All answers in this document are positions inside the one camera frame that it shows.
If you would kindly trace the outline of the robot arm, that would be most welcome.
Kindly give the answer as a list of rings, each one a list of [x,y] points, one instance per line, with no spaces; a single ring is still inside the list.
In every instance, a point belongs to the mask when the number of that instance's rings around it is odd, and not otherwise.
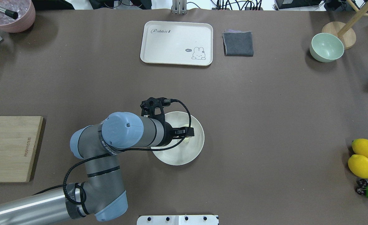
[[[130,112],[110,114],[104,121],[76,131],[72,153],[81,162],[66,173],[60,187],[0,205],[0,225],[51,225],[93,214],[109,221],[128,209],[118,154],[130,150],[168,150],[175,138],[193,136],[188,126],[175,128],[165,116],[140,117]]]

